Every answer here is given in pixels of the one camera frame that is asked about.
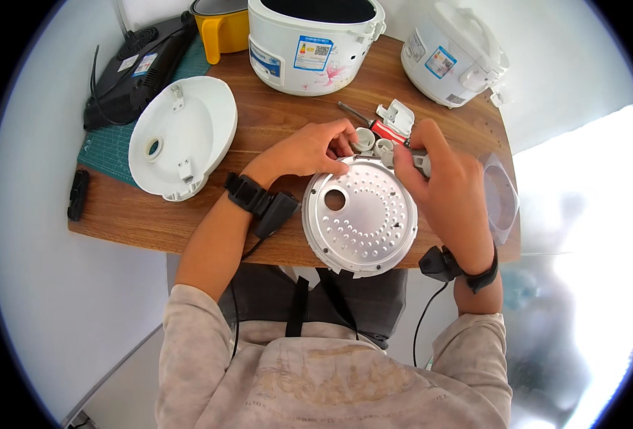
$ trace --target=wrist strap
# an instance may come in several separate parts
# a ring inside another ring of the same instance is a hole
[[[469,275],[464,272],[464,270],[462,270],[462,274],[466,277],[467,285],[474,294],[482,287],[486,287],[493,283],[495,278],[498,276],[498,248],[495,246],[495,243],[493,243],[493,263],[490,268],[477,275]]]
[[[267,190],[245,175],[238,177],[234,172],[228,173],[224,188],[229,192],[229,200],[255,216],[261,216],[270,203],[265,201]]]

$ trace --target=beige sweatshirt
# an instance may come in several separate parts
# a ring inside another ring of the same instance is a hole
[[[245,341],[231,361],[231,331],[218,305],[176,285],[164,312],[159,427],[509,426],[501,314],[453,322],[433,342],[432,371],[400,364],[338,325],[305,323],[301,338],[281,338],[281,327],[241,323]]]

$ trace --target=person's left hand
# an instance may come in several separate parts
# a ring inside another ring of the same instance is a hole
[[[285,174],[345,174],[349,168],[336,159],[354,155],[349,142],[356,143],[357,140],[355,128],[347,119],[327,124],[307,124],[258,155],[246,167],[244,174],[259,183],[272,183]]]

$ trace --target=red screwdriver handle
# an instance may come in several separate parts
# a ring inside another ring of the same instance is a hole
[[[388,125],[384,125],[383,122],[379,121],[378,119],[373,120],[372,124],[369,126],[369,129],[378,134],[378,136],[382,139],[388,139],[393,143],[401,144],[403,146],[405,146],[405,143],[408,140],[407,137],[396,133],[391,127],[389,127]]]

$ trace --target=blue label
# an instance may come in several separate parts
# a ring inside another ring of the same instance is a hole
[[[140,64],[138,64],[138,67],[133,72],[133,77],[147,73],[152,63],[155,62],[155,59],[157,59],[157,52],[144,56],[140,61]]]
[[[442,46],[439,46],[424,65],[426,65],[428,71],[433,73],[435,77],[442,79],[455,64],[457,64],[457,60],[455,60],[448,51],[443,49]]]
[[[250,56],[255,58],[265,69],[269,70],[272,76],[281,77],[281,62],[277,58],[261,53],[252,43],[250,43]]]
[[[294,69],[323,72],[331,55],[333,42],[318,37],[300,36],[295,50]]]

